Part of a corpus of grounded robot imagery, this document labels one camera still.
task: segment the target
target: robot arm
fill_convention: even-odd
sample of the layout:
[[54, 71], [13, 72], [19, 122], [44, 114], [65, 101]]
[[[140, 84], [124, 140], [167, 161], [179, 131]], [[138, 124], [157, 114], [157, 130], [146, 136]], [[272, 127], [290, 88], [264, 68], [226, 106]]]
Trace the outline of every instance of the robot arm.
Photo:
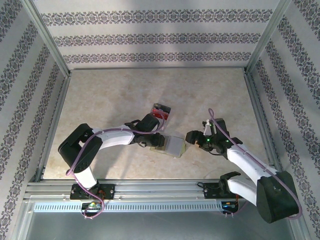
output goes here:
[[[87, 144], [73, 170], [73, 174], [78, 182], [87, 190], [94, 191], [94, 194], [99, 191], [99, 183], [93, 175], [90, 164], [101, 149], [135, 143], [143, 144], [144, 146], [162, 147], [165, 144], [165, 137], [159, 133], [142, 134], [125, 131], [151, 132], [159, 124], [159, 119], [149, 113], [141, 121], [135, 120], [117, 127], [120, 130], [106, 131], [94, 136]], [[83, 123], [63, 141], [58, 148], [58, 152], [70, 168], [82, 149], [80, 142], [85, 143], [92, 135], [101, 131], [99, 128], [91, 128], [86, 123]]]
[[[216, 123], [229, 136], [225, 121], [216, 119]], [[185, 140], [196, 144], [199, 148], [211, 152], [216, 150], [225, 159], [242, 169], [250, 180], [238, 172], [227, 173], [220, 177], [219, 189], [223, 193], [238, 194], [257, 207], [261, 217], [272, 223], [299, 212], [296, 200], [274, 178], [276, 176], [297, 196], [291, 175], [287, 171], [278, 172], [276, 169], [263, 163], [250, 153], [245, 145], [236, 137], [231, 138], [234, 145], [211, 120], [202, 122], [204, 133], [190, 131]]]

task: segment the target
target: patterned wallpaper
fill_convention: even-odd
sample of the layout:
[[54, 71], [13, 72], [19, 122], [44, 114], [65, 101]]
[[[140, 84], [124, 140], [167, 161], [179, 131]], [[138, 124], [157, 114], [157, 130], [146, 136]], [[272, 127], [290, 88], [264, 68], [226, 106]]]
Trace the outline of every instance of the patterned wallpaper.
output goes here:
[[320, 239], [319, 4], [294, 0], [251, 73], [276, 154]]
[[0, 1], [0, 240], [11, 239], [65, 76], [18, 0]]
[[245, 67], [279, 0], [34, 0], [70, 69]]

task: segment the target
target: black bracket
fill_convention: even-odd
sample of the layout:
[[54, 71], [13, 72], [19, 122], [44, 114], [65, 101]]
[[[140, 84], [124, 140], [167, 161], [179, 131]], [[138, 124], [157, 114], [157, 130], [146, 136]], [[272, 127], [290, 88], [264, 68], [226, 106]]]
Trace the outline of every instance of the black bracket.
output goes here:
[[[115, 196], [114, 184], [100, 184], [95, 195], [100, 195], [104, 200], [113, 200]], [[70, 200], [94, 200], [95, 198], [87, 194], [78, 184], [71, 187]]]
[[236, 199], [232, 192], [223, 192], [218, 182], [198, 182], [197, 185], [203, 189], [204, 199]]
[[205, 199], [235, 199], [237, 196], [230, 192], [228, 180], [241, 175], [237, 171], [232, 171], [220, 176], [219, 182], [198, 182], [198, 187], [203, 189]]

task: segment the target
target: floor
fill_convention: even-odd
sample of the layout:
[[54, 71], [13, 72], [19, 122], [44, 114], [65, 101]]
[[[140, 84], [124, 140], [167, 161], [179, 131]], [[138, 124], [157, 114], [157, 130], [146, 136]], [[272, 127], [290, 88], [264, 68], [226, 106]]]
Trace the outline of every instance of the floor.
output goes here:
[[[232, 137], [267, 162], [241, 68], [75, 70], [44, 178], [66, 178], [69, 167], [57, 149], [79, 124], [118, 127], [142, 119], [154, 103], [172, 108], [165, 133], [182, 138], [189, 131], [202, 131], [212, 108]], [[224, 157], [189, 144], [180, 158], [137, 144], [108, 147], [99, 151], [91, 167], [98, 179], [216, 179], [240, 171]]]

